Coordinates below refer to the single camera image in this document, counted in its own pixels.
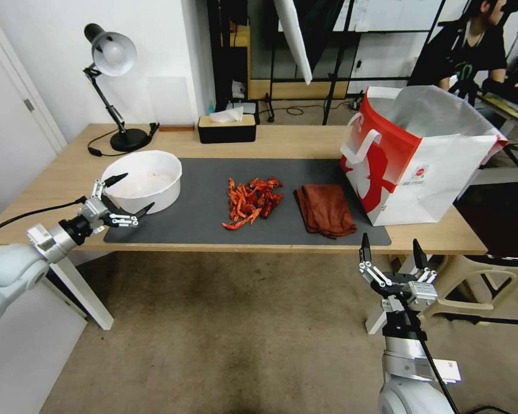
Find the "wooden table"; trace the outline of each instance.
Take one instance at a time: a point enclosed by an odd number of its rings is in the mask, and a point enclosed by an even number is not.
[[[503,135],[508,137],[514,127],[518,127],[518,111],[513,107],[509,106],[502,98],[493,95],[478,95],[478,99],[485,104],[491,110],[506,119],[505,123],[501,126],[500,131]],[[513,153],[514,142],[509,142],[503,151],[508,155],[511,161],[516,165],[515,167],[499,167],[499,168],[484,168],[478,170],[476,174],[472,176],[470,182],[464,188],[463,192],[470,185],[484,185],[484,184],[499,184],[518,182],[518,158]]]
[[[518,125],[518,111],[507,105],[500,97],[493,94],[487,94],[479,95],[478,98],[499,115]]]
[[[74,139],[39,177],[0,215],[0,223],[30,210],[63,204],[88,195],[94,180],[101,177],[106,166],[116,158],[91,156],[87,143],[94,137],[111,131],[112,124],[89,125]],[[337,159],[344,139],[344,126],[277,126],[259,125],[254,143],[209,144],[199,142],[195,132],[157,132],[145,150],[165,150],[179,158],[318,158]],[[105,154],[111,154],[109,137],[94,143]],[[0,230],[0,245],[26,243],[25,231],[41,223],[46,228],[61,219],[75,215],[78,207],[54,210],[18,220]],[[412,240],[418,239],[427,254],[473,254],[486,252],[486,247],[451,207],[439,223],[396,225],[387,227],[389,246],[372,246],[376,254],[407,254]],[[105,232],[86,240],[80,250],[92,251],[200,251],[200,252],[279,252],[279,253],[355,253],[359,246],[279,246],[255,244],[136,244],[105,243]],[[66,283],[100,326],[109,329],[113,318],[90,290],[76,268],[67,259],[52,269]]]

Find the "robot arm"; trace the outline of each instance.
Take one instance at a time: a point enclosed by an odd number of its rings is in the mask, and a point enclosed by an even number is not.
[[[418,270],[415,274],[382,272],[372,262],[368,236],[363,235],[359,251],[359,273],[382,296],[386,325],[386,349],[382,356],[384,386],[378,405],[381,413],[452,414],[456,407],[445,383],[460,381],[455,361],[434,360],[425,345],[426,333],[420,328],[418,313],[437,299],[432,282],[437,272],[428,267],[418,241],[413,242]],[[445,395],[429,383],[440,382]]]
[[[60,221],[49,231],[41,224],[28,229],[26,234],[31,245],[14,243],[0,246],[0,318],[13,301],[48,273],[50,263],[62,260],[70,250],[83,244],[87,237],[100,233],[105,226],[138,226],[138,220],[153,203],[130,214],[102,194],[105,187],[114,185],[126,176],[121,174],[105,181],[96,180],[90,198],[81,199],[83,207],[74,218]]]

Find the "tissue box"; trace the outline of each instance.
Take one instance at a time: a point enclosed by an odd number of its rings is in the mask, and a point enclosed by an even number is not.
[[[241,121],[213,122],[210,116],[202,116],[197,123],[202,144],[253,142],[257,124],[253,115],[244,114]]]

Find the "folded cloth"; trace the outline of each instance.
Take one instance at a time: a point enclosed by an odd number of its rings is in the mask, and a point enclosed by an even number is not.
[[[357,231],[339,185],[304,185],[296,194],[308,232],[335,239]]]

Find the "wooden lid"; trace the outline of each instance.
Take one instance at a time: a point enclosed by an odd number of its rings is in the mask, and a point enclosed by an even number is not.
[[[213,122],[211,121],[211,117],[209,115],[204,115],[200,117],[200,120],[197,123],[198,127],[208,128],[208,127],[251,127],[255,125],[255,117],[251,114],[244,114],[241,121],[237,122]]]

